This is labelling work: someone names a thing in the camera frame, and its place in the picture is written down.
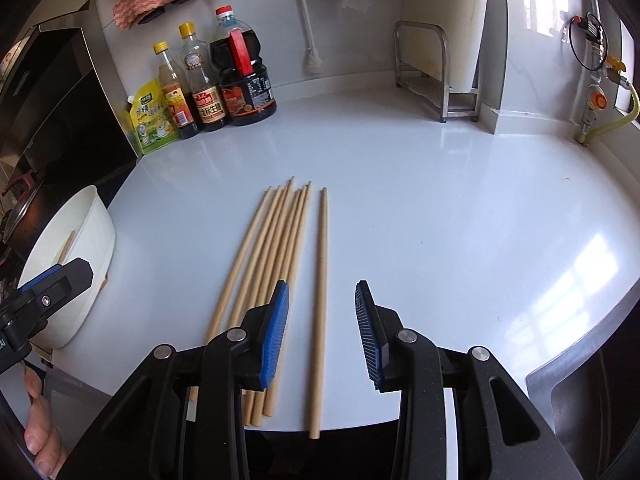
finger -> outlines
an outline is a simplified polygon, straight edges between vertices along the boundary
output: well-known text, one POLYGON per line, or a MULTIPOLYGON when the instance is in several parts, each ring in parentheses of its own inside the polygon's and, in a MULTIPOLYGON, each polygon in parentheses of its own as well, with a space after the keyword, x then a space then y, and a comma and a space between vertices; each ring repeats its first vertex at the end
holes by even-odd
POLYGON ((52 428, 49 433, 45 445, 36 455, 35 465, 38 467, 40 474, 49 476, 60 461, 60 453, 62 452, 62 440, 56 428, 52 428))
POLYGON ((33 399, 29 409, 27 428, 24 430, 24 441, 27 449, 37 454, 46 444, 51 432, 51 412, 49 403, 43 396, 33 399))
POLYGON ((38 374, 28 366, 24 369, 24 386, 31 399, 37 399, 42 392, 42 381, 38 374))
POLYGON ((66 457, 68 455, 66 454, 65 448, 62 448, 62 452, 60 453, 60 460, 58 460, 58 464, 56 465, 56 467, 53 469, 53 473, 51 473, 50 477, 53 478, 53 480, 56 480, 56 476, 58 476, 58 473, 60 472, 60 469, 62 469, 62 466, 65 465, 65 461, 66 461, 66 457))

stainless steel rack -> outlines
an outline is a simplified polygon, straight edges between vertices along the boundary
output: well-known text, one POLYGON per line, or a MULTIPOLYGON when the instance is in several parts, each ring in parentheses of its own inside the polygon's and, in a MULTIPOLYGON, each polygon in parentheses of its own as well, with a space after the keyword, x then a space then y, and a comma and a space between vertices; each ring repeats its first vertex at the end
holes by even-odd
POLYGON ((421 22, 396 22, 394 25, 394 49, 396 54, 396 86, 406 88, 426 99, 427 104, 436 111, 441 123, 450 117, 469 117, 473 122, 480 115, 480 72, 476 69, 474 87, 470 92, 453 92, 450 88, 451 60, 447 33, 439 25, 421 22), (400 59, 400 29, 403 27, 431 30, 440 38, 442 47, 442 81, 427 74, 421 77, 402 78, 402 60, 400 59))

bottle label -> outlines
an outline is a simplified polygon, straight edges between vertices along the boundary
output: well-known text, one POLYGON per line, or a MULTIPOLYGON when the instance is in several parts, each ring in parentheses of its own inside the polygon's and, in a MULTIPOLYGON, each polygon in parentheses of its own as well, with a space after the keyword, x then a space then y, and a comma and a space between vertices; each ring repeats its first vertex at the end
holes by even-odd
POLYGON ((197 52, 191 52, 184 57, 184 64, 187 70, 193 70, 202 65, 202 56, 197 52))
POLYGON ((271 83, 265 75, 252 74, 242 78, 234 86, 225 86, 222 94, 233 117, 255 114, 275 102, 271 83))
POLYGON ((164 92, 164 98, 169 105, 171 115, 178 127, 181 128, 193 123, 193 116, 191 115, 189 105, 184 98, 180 85, 178 83, 167 85, 162 88, 162 92, 164 92))
POLYGON ((205 124, 215 123, 226 115, 225 107, 222 105, 218 89, 215 86, 194 93, 193 99, 196 101, 202 122, 205 124))

wooden chopstick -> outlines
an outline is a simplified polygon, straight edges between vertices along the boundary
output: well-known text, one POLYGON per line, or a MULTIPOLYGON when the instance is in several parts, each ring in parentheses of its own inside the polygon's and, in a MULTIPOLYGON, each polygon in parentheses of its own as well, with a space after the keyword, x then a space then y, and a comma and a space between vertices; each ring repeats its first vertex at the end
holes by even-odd
POLYGON ((284 198, 285 189, 280 190, 280 194, 278 196, 278 203, 276 204, 276 210, 274 211, 273 218, 271 219, 269 230, 267 231, 267 236, 264 240, 264 245, 262 246, 262 250, 260 251, 260 259, 258 259, 258 264, 255 267, 254 272, 254 280, 251 287, 251 294, 249 295, 248 303, 246 304, 247 309, 253 308, 254 306, 260 306, 262 303, 262 297, 258 294, 260 293, 260 285, 262 284, 262 276, 264 274, 264 268, 267 263, 267 258, 269 257, 269 250, 271 248, 271 241, 273 240, 273 233, 275 231, 276 223, 278 221, 278 215, 280 210, 282 209, 282 199, 284 198))
POLYGON ((310 377, 309 438, 320 438, 322 387, 324 385, 324 342, 326 336, 326 280, 328 245, 328 196, 320 194, 318 229, 318 262, 316 263, 316 311, 314 313, 314 346, 310 377))
MULTIPOLYGON (((268 286, 268 294, 271 294, 275 288, 278 280, 282 279, 282 263, 284 261, 286 252, 287 252, 287 244, 289 243, 289 239, 291 236, 291 230, 293 226, 293 219, 296 215, 296 203, 298 201, 298 197, 300 196, 300 190, 297 190, 294 193, 294 197, 291 200, 290 204, 286 206, 286 211, 283 209, 282 215, 280 216, 281 220, 281 234, 280 240, 277 242, 274 239, 272 247, 276 248, 275 251, 275 260, 273 265, 271 266, 271 277, 270 284, 268 286)), ((264 408, 264 400, 265 400, 266 390, 262 392, 256 392, 254 395, 254 408, 252 410, 252 418, 251 424, 252 426, 261 426, 262 425, 262 410, 264 408)))
MULTIPOLYGON (((280 195, 280 199, 278 200, 278 205, 276 207, 276 212, 274 213, 273 219, 271 219, 271 223, 269 225, 269 231, 267 232, 267 238, 263 245, 263 250, 260 252, 260 260, 258 261, 257 269, 254 273, 254 286, 252 287, 252 294, 249 298, 248 307, 253 308, 254 306, 260 306, 264 304, 265 297, 267 294, 267 288, 262 286, 264 280, 267 279, 267 273, 269 272, 266 269, 267 259, 269 257, 269 253, 271 252, 271 244, 273 243, 273 236, 275 233, 276 225, 278 224, 278 218, 282 212, 284 206, 284 198, 286 197, 289 186, 283 190, 283 193, 280 195)), ((248 426, 251 424, 251 416, 254 410, 254 398, 255 392, 252 390, 247 391, 244 396, 244 403, 242 406, 242 420, 244 424, 248 426)))
POLYGON ((62 246, 62 250, 60 251, 60 256, 58 257, 58 260, 56 262, 57 264, 62 265, 62 262, 65 261, 66 255, 68 254, 69 249, 71 248, 71 243, 74 241, 75 237, 76 237, 76 230, 74 229, 69 233, 69 236, 66 237, 66 242, 62 246))
POLYGON ((264 267, 264 279, 260 284, 260 293, 258 294, 258 296, 262 298, 261 304, 265 304, 267 301, 269 301, 270 295, 273 291, 273 289, 271 288, 271 276, 273 275, 273 267, 276 261, 276 256, 278 254, 278 248, 280 247, 280 239, 282 238, 284 222, 289 211, 289 199, 294 184, 295 180, 293 179, 293 177, 291 177, 291 180, 289 180, 289 183, 285 188, 284 198, 282 199, 282 206, 278 211, 278 222, 276 223, 275 231, 273 232, 273 239, 271 240, 269 254, 267 256, 267 261, 265 262, 264 267))
MULTIPOLYGON (((269 202, 269 198, 271 196, 271 187, 264 193, 262 200, 260 200, 260 204, 258 208, 255 210, 254 217, 249 224, 249 227, 244 234, 244 239, 240 244, 240 248, 236 253, 236 259, 231 265, 231 270, 229 270, 229 274, 226 277, 225 285, 220 292, 220 296, 218 297, 218 303, 216 304, 216 308, 214 310, 213 318, 211 319, 211 323, 209 325, 209 330, 207 332, 207 336, 205 338, 205 343, 211 341, 215 336, 218 335, 218 329, 220 326, 220 322, 222 321, 222 317, 226 311, 226 304, 229 302, 229 298, 231 297, 231 293, 234 290, 234 286, 236 284, 236 280, 238 279, 238 273, 240 272, 240 267, 242 267, 242 263, 244 262, 244 258, 246 256, 246 252, 249 249, 249 245, 254 239, 255 230, 262 219, 262 214, 264 213, 264 209, 269 202)), ((196 400, 198 398, 198 390, 197 388, 191 389, 190 399, 196 400)))
POLYGON ((243 313, 244 300, 246 299, 249 287, 252 285, 255 266, 258 262, 258 257, 260 257, 260 252, 263 250, 264 239, 266 238, 267 231, 269 230, 269 225, 271 223, 271 219, 273 218, 275 209, 278 205, 278 199, 281 192, 282 190, 280 186, 278 186, 276 191, 273 193, 274 196, 271 199, 271 204, 269 206, 269 210, 267 211, 267 215, 262 222, 260 232, 258 232, 258 237, 256 238, 254 249, 251 253, 251 256, 249 257, 249 263, 247 263, 246 265, 246 270, 244 271, 244 276, 242 277, 240 289, 238 290, 238 295, 236 296, 236 302, 234 303, 233 309, 231 310, 231 316, 229 317, 229 328, 238 326, 238 324, 240 323, 240 316, 242 316, 243 313))
MULTIPOLYGON (((296 289, 296 279, 298 277, 298 264, 300 262, 300 254, 302 253, 302 242, 306 227, 306 216, 308 212, 308 206, 311 197, 311 185, 309 182, 300 192, 300 200, 296 209, 296 216, 294 218, 294 229, 291 233, 291 239, 289 246, 287 247, 287 253, 283 264, 283 273, 286 282, 289 284, 289 311, 293 305, 293 297, 296 289)), ((273 416, 276 410, 276 400, 278 398, 278 388, 280 385, 280 375, 282 374, 282 354, 284 350, 284 340, 280 348, 280 357, 278 359, 278 366, 276 368, 276 376, 271 381, 269 389, 267 390, 266 398, 264 401, 263 414, 266 416, 273 416)))

white plastic basin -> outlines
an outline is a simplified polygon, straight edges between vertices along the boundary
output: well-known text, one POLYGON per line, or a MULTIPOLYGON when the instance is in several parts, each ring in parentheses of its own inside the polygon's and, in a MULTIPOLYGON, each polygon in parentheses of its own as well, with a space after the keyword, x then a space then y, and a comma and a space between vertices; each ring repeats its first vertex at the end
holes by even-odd
POLYGON ((27 259, 19 286, 58 262, 71 231, 75 231, 75 235, 61 263, 75 258, 88 261, 94 280, 88 290, 51 316, 47 327, 32 338, 33 343, 43 349, 63 347, 76 334, 100 292, 111 263, 116 233, 95 186, 78 191, 49 221, 27 259))

